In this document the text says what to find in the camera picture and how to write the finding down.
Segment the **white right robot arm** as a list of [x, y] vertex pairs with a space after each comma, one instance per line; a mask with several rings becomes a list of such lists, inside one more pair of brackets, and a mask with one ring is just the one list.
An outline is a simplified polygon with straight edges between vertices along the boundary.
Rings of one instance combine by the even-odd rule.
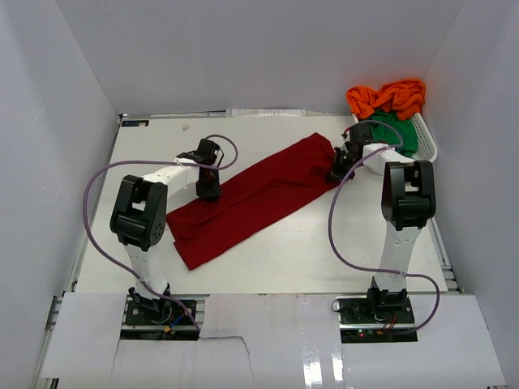
[[[328, 214], [329, 244], [346, 266], [375, 274], [367, 290], [366, 312], [376, 323], [385, 323], [396, 311], [404, 309], [408, 300], [408, 278], [429, 280], [436, 291], [440, 290], [430, 276], [407, 271], [414, 243], [427, 221], [435, 215], [433, 167], [428, 160], [402, 160], [395, 151], [399, 147], [370, 136], [352, 136], [342, 147], [335, 149], [330, 174], [325, 179], [338, 184]], [[377, 268], [361, 267], [347, 261], [339, 253], [332, 236], [333, 213], [342, 187], [354, 176], [354, 170], [373, 156], [380, 157], [384, 168], [381, 209], [387, 221], [383, 254]]]

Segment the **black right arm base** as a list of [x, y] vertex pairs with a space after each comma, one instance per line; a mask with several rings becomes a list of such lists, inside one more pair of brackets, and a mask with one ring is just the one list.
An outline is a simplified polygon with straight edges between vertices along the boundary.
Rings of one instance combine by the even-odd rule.
[[343, 344], [414, 343], [418, 341], [410, 299], [401, 308], [374, 311], [365, 297], [336, 298], [331, 310], [338, 315]]

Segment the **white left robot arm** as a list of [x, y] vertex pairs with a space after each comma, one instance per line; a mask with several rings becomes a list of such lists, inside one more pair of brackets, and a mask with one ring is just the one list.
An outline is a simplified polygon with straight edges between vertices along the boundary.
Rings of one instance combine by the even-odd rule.
[[220, 174], [181, 158], [143, 176], [126, 175], [120, 184], [110, 218], [110, 230], [123, 244], [138, 274], [131, 293], [146, 299], [143, 312], [153, 323], [163, 323], [171, 314], [171, 303], [161, 297], [169, 292], [156, 245], [166, 227], [168, 200], [195, 184], [199, 199], [215, 201], [221, 195]]

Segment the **red t shirt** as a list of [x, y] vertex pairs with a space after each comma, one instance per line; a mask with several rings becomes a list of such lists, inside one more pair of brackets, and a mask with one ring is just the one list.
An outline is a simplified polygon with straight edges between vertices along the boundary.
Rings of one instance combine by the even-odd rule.
[[195, 199], [170, 212], [174, 246], [195, 270], [337, 186], [334, 149], [314, 133], [235, 175], [215, 202]]

